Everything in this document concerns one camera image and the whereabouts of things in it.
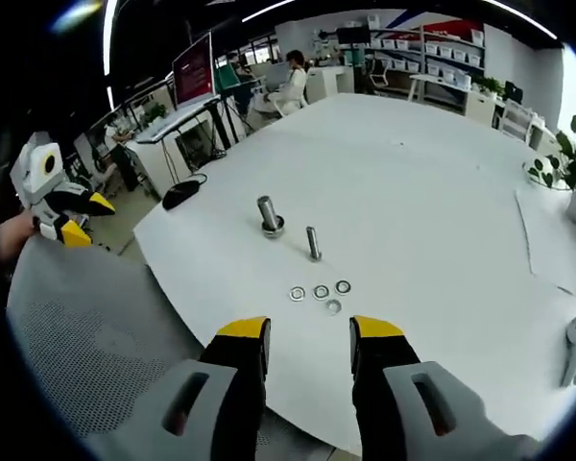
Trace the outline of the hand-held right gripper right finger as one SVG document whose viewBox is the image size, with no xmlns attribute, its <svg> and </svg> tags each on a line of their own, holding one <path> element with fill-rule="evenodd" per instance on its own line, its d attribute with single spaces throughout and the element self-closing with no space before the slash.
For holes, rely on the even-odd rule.
<svg viewBox="0 0 576 461">
<path fill-rule="evenodd" d="M 436 361 L 420 361 L 403 331 L 349 320 L 352 403 L 365 460 L 533 460 L 535 439 L 510 435 L 483 400 Z"/>
</svg>

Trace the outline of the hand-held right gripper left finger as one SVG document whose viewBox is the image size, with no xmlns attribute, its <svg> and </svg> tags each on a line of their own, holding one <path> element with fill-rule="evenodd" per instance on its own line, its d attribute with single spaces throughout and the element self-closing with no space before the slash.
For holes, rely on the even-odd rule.
<svg viewBox="0 0 576 461">
<path fill-rule="evenodd" d="M 98 460 L 252 460 L 266 407 L 271 320 L 220 328 L 200 358 L 169 370 L 115 430 L 90 438 Z"/>
</svg>

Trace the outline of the person's left hand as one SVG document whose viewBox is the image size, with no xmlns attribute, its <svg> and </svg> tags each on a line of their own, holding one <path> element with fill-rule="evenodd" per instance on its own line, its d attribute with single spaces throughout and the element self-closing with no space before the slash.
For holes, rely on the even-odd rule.
<svg viewBox="0 0 576 461">
<path fill-rule="evenodd" d="M 19 255 L 27 240 L 37 233 L 35 216 L 24 209 L 0 224 L 0 263 Z"/>
</svg>

